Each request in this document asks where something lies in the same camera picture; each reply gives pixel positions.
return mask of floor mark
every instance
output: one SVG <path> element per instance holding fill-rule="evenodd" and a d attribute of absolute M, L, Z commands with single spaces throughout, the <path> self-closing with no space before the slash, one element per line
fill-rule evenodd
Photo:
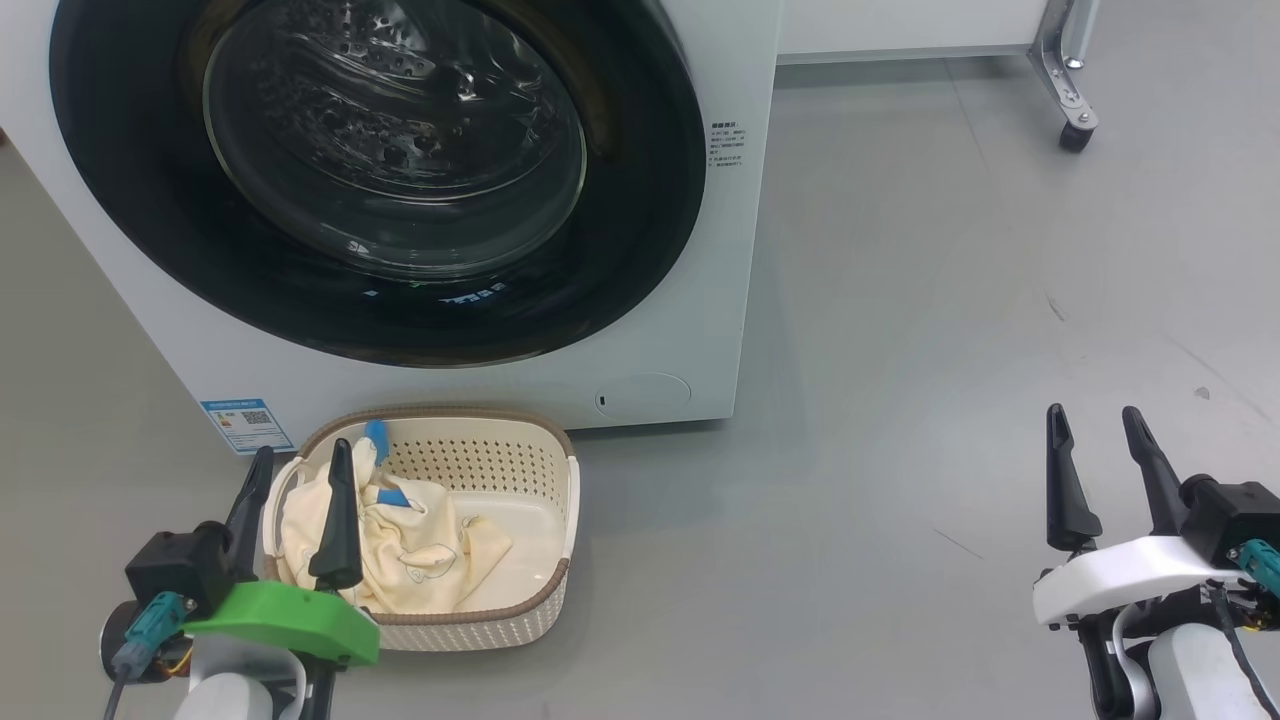
<path fill-rule="evenodd" d="M 1174 336 L 1167 336 L 1166 334 L 1165 340 L 1167 340 L 1170 343 L 1172 343 L 1172 346 L 1176 347 L 1178 350 L 1181 350 L 1184 355 L 1187 355 L 1188 357 L 1190 357 L 1192 360 L 1194 360 L 1197 364 L 1199 364 L 1201 368 L 1204 368 L 1206 370 L 1208 370 L 1208 373 L 1211 375 L 1213 375 L 1215 378 L 1217 378 L 1219 380 L 1221 380 L 1222 384 L 1226 386 L 1226 389 L 1229 389 L 1233 393 L 1235 393 L 1235 396 L 1240 398 L 1240 402 L 1243 402 L 1244 405 L 1247 405 L 1249 407 L 1249 410 L 1253 410 L 1258 415 L 1258 418 L 1262 418 L 1270 425 L 1276 424 L 1276 421 L 1271 419 L 1271 415 L 1267 415 L 1267 411 L 1263 410 L 1261 405 L 1258 405 L 1257 402 L 1253 402 L 1252 400 L 1249 400 L 1249 397 L 1247 395 L 1244 395 L 1243 392 L 1240 392 L 1240 389 L 1236 388 L 1234 384 L 1231 384 L 1230 380 L 1228 380 L 1226 378 L 1224 378 L 1222 373 L 1219 373 L 1217 369 L 1213 368 L 1212 365 L 1210 365 L 1208 363 L 1206 363 L 1203 357 L 1201 357 L 1199 355 L 1196 355 L 1196 352 L 1193 352 L 1190 347 L 1187 347 L 1185 345 L 1178 342 L 1178 338 L 1175 338 Z"/>
<path fill-rule="evenodd" d="M 1062 311 L 1061 307 L 1057 306 L 1057 300 L 1053 300 L 1053 297 L 1047 292 L 1044 293 L 1044 300 L 1048 301 L 1048 309 L 1052 310 L 1055 315 L 1057 315 L 1057 320 L 1060 323 L 1065 323 L 1068 315 L 1066 313 Z"/>
<path fill-rule="evenodd" d="M 956 542 L 956 539 L 955 539 L 954 537 L 951 537 L 951 536 L 948 536 L 948 534 L 943 533 L 942 530 L 940 530 L 940 529 L 937 529 L 937 528 L 933 528 L 933 532 L 934 532 L 934 533 L 938 533 L 940 536 L 942 536 L 942 537 L 945 537 L 945 538 L 947 538 L 948 541 L 951 541 L 951 543 L 952 543 L 952 544 L 955 544 L 955 546 L 956 546 L 956 547 L 959 547 L 960 550 L 963 550 L 963 551 L 968 552 L 969 555 L 972 555 L 972 556 L 977 557 L 978 560 L 986 560 L 986 557 L 983 557 L 983 556 L 978 555 L 977 552 L 974 552 L 974 551 L 969 550 L 968 547 L 965 547 L 965 546 L 963 546 L 963 544 L 957 543 L 957 542 Z"/>

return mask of yellow cloth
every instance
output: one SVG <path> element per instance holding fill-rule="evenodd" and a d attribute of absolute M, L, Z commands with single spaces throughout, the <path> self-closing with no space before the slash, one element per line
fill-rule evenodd
<path fill-rule="evenodd" d="M 372 612 L 453 612 L 511 550 L 511 538 L 479 515 L 460 521 L 449 491 L 385 474 L 376 455 L 369 438 L 352 447 L 365 579 L 342 596 Z M 379 487 L 398 488 L 410 507 L 378 503 Z M 307 565 L 320 547 L 330 496 L 325 462 L 316 479 L 284 498 L 280 550 L 298 587 L 315 588 Z"/>

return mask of basket rim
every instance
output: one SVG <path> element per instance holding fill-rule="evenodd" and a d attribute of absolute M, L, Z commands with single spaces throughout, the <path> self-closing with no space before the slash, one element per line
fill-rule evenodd
<path fill-rule="evenodd" d="M 389 407 L 351 413 L 349 415 L 343 415 L 342 418 L 325 423 L 320 427 L 320 429 L 311 433 L 311 437 L 308 437 L 306 442 L 298 447 L 298 455 L 308 457 L 316 446 L 320 445 L 320 442 L 323 442 L 326 437 L 357 423 L 367 423 L 369 420 L 419 420 L 430 418 L 515 420 L 517 423 L 529 423 L 549 432 L 564 450 L 564 456 L 573 457 L 573 443 L 570 442 L 568 434 L 561 429 L 559 425 L 552 423 L 541 415 L 516 410 L 494 410 L 492 407 L 475 407 L 467 405 L 392 405 Z"/>
<path fill-rule="evenodd" d="M 571 478 L 576 474 L 577 459 L 573 455 L 573 443 L 570 442 L 568 434 L 552 423 L 550 420 L 535 415 L 532 413 L 521 413 L 516 410 L 494 410 L 490 407 L 475 407 L 466 405 L 396 405 L 390 407 L 381 407 L 374 410 L 361 410 L 358 413 L 351 413 L 337 418 L 329 423 L 325 423 L 320 429 L 311 433 L 311 437 L 303 442 L 297 451 L 298 457 L 308 457 L 312 451 L 329 436 L 343 430 L 351 425 L 358 423 L 367 423 L 369 420 L 417 420 L 428 418 L 454 418 L 454 419 L 480 419 L 480 420 L 513 420 L 520 423 L 529 423 L 538 425 L 539 428 L 547 430 L 556 438 L 556 441 L 564 450 L 564 457 L 570 464 Z M 576 512 L 573 518 L 573 524 L 576 525 Z M 577 533 L 572 528 L 567 528 L 570 533 L 568 543 L 573 542 L 573 536 Z M 266 555 L 264 557 L 264 574 L 266 579 L 280 582 L 280 571 L 278 562 L 283 561 L 283 557 L 275 555 Z M 385 612 L 370 612 L 374 623 L 378 625 L 396 625 L 396 626 L 429 626 L 429 625 L 470 625 L 475 623 L 494 623 L 503 620 L 513 620 L 532 612 L 540 605 L 547 602 L 548 598 L 556 592 L 562 582 L 564 582 L 566 575 L 568 575 L 570 557 L 561 557 L 559 562 L 556 564 L 556 570 L 552 577 L 547 579 L 547 584 L 541 587 L 532 597 L 512 605 L 508 607 L 499 607 L 497 610 L 474 610 L 468 612 L 435 612 L 424 615 L 397 615 Z"/>

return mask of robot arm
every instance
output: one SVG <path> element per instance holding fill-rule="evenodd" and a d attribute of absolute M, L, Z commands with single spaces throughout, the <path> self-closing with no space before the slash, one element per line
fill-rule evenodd
<path fill-rule="evenodd" d="M 1066 414 L 1051 406 L 1047 541 L 1070 556 L 1036 582 L 1036 620 L 1076 634 L 1101 720 L 1280 720 L 1235 637 L 1280 628 L 1268 589 L 1280 587 L 1270 548 L 1280 498 L 1207 475 L 1179 484 L 1142 413 L 1126 407 L 1123 419 L 1152 533 L 1097 550 L 1102 524 L 1075 473 Z"/>
<path fill-rule="evenodd" d="M 362 579 L 351 446 L 334 443 L 333 500 L 308 568 L 316 591 L 253 575 L 273 459 L 259 451 L 225 525 L 159 533 L 125 568 L 137 602 L 102 630 L 115 680 L 108 720 L 125 685 L 179 674 L 184 661 L 169 660 L 184 653 L 189 688 L 175 720 L 325 720 L 337 674 L 378 662 L 378 625 L 338 594 Z"/>

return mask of washing machine door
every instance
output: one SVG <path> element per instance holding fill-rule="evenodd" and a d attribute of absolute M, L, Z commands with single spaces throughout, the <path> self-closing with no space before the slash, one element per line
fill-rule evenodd
<path fill-rule="evenodd" d="M 282 338 L 456 366 L 577 342 L 701 202 L 678 41 L 637 0 L 63 0 L 54 106 L 102 208 Z"/>

